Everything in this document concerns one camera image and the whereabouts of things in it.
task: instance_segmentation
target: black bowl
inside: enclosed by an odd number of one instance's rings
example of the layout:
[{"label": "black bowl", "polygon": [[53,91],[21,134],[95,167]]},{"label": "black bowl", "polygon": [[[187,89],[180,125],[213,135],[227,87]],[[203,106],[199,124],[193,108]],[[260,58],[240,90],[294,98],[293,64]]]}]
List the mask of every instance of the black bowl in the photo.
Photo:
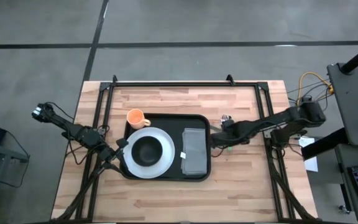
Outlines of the black bowl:
[{"label": "black bowl", "polygon": [[132,146],[132,158],[140,166],[152,166],[160,160],[161,156],[162,146],[155,137],[142,137]]}]

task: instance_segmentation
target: white plate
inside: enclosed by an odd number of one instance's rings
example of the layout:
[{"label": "white plate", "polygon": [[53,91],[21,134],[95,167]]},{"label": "white plate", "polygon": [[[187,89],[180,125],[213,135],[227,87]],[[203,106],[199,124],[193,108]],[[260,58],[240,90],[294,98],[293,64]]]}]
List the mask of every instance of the white plate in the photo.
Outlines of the white plate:
[{"label": "white plate", "polygon": [[[146,136],[155,137],[162,146],[162,155],[160,160],[149,167],[138,165],[132,158],[132,146],[134,143]],[[175,145],[172,138],[159,128],[142,128],[129,136],[128,145],[124,148],[124,160],[129,172],[143,179],[151,179],[162,175],[172,165],[175,157]]]}]

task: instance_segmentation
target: black tray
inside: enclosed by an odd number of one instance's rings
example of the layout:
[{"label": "black tray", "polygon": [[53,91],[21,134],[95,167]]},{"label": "black tray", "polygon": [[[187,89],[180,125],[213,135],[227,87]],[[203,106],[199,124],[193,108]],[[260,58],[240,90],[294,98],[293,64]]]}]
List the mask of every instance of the black tray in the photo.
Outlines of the black tray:
[{"label": "black tray", "polygon": [[[209,121],[202,115],[198,114],[157,114],[145,113],[145,118],[151,121],[150,127],[160,128],[171,136],[173,144],[175,145],[175,158],[173,159],[171,167],[161,176],[148,180],[174,180],[174,181],[194,181],[200,182],[205,180],[211,173],[211,146],[209,144]],[[207,155],[207,172],[203,175],[185,175],[181,173],[180,153],[183,151],[182,133],[185,128],[202,128],[205,129],[206,141],[206,155]],[[133,129],[129,123],[126,123],[124,138],[129,136],[136,130]],[[122,175],[127,179],[143,180],[131,174],[124,164],[119,166]]]}]

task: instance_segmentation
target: orange mug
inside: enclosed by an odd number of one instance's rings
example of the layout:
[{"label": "orange mug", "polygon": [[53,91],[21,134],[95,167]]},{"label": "orange mug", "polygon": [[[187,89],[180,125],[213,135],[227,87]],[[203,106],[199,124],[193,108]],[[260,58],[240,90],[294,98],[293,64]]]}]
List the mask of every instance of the orange mug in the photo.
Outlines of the orange mug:
[{"label": "orange mug", "polygon": [[132,109],[127,114],[127,121],[134,129],[140,129],[144,126],[150,126],[151,122],[144,118],[143,111]]}]

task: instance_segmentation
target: yellow cable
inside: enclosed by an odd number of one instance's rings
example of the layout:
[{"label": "yellow cable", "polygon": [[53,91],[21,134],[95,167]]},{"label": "yellow cable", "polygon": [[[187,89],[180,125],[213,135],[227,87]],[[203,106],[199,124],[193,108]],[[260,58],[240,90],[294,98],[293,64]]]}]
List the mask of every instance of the yellow cable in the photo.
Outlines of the yellow cable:
[{"label": "yellow cable", "polygon": [[296,105],[299,106],[299,102],[301,100],[301,94],[302,94],[302,80],[305,76],[307,75],[314,75],[316,76],[317,78],[319,78],[322,82],[324,82],[326,85],[327,85],[327,88],[329,88],[329,93],[330,94],[334,94],[334,88],[333,86],[327,82],[326,80],[323,80],[323,78],[321,78],[317,73],[314,73],[314,72],[305,72],[301,78],[299,79],[299,91],[298,91],[298,99],[296,100]]}]

